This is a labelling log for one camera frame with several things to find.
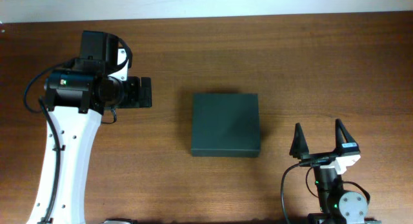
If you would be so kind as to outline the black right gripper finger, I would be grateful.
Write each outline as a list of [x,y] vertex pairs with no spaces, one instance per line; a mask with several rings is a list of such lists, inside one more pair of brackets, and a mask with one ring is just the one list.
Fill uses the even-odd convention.
[[336,148],[355,147],[355,140],[340,119],[335,120]]
[[296,159],[308,159],[309,149],[300,123],[296,123],[289,155]]

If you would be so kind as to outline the black box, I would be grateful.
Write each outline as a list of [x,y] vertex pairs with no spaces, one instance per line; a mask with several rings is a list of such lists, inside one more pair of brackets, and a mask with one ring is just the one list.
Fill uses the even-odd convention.
[[194,157],[258,157],[261,152],[258,95],[194,94],[190,150]]

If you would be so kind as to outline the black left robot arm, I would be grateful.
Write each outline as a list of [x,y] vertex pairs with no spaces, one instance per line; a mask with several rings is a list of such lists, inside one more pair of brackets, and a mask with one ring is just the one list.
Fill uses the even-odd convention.
[[84,223],[90,154],[105,111],[150,108],[149,77],[129,76],[133,53],[114,34],[85,30],[77,57],[45,70],[46,147],[29,223]]

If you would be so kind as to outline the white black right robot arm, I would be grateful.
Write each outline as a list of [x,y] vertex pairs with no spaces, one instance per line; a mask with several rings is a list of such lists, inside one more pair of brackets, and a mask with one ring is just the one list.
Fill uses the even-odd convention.
[[[218,90],[191,92],[188,95],[191,111],[189,153],[193,157],[257,158],[261,154],[263,133],[259,117],[257,94]],[[369,223],[367,219],[370,194],[359,184],[357,191],[347,190],[342,176],[361,158],[359,144],[335,120],[335,147],[330,152],[312,154],[303,129],[294,126],[289,154],[297,163],[289,166],[281,177],[280,203],[286,223],[291,220],[285,205],[285,180],[290,171],[306,167],[314,173],[319,202],[318,213],[307,216],[309,223]]]

